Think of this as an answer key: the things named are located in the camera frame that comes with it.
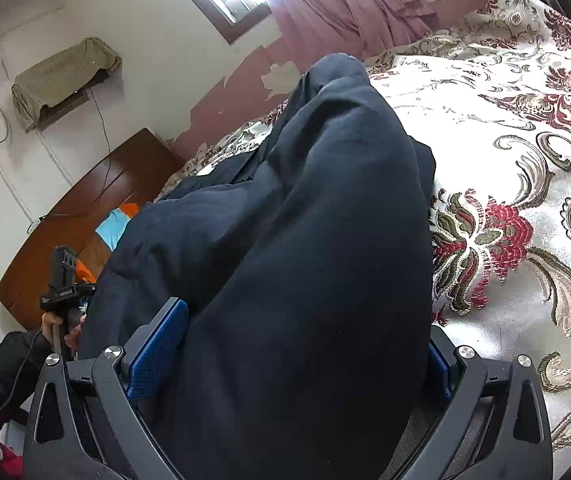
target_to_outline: pink curtain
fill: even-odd
[[[438,23],[425,0],[268,2],[301,72],[332,52],[365,59],[412,43],[431,31],[427,23]]]

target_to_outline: light blue cloth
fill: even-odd
[[[111,251],[114,251],[129,221],[130,217],[123,211],[113,209],[110,211],[110,215],[96,228],[96,234],[103,238],[103,241],[110,247]]]

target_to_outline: wooden headboard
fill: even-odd
[[[112,209],[124,202],[143,205],[154,200],[183,162],[146,128],[99,162],[59,200],[30,234],[0,281],[0,302],[30,330],[41,324],[39,296],[47,291],[50,251],[67,245],[77,252]],[[105,173],[109,168],[105,191]]]

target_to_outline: hand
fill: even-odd
[[[41,316],[41,330],[50,346],[54,345],[54,325],[62,325],[63,320],[53,312],[46,312]]]
[[[81,337],[81,328],[83,327],[83,324],[85,323],[85,319],[87,317],[87,314],[83,314],[81,316],[81,319],[79,321],[79,324],[76,325],[69,334],[67,334],[67,336],[65,336],[63,339],[65,340],[65,344],[67,346],[69,346],[70,348],[72,348],[73,350],[78,350],[78,343]]]

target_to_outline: red and black jacket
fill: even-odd
[[[38,330],[11,332],[4,337],[0,344],[0,407],[8,400],[14,380],[18,379],[11,400],[0,410],[0,428],[34,392],[45,358],[51,352],[49,343]],[[17,377],[26,356],[25,365]],[[0,444],[0,469],[10,478],[21,478],[23,471],[22,458],[2,444]]]

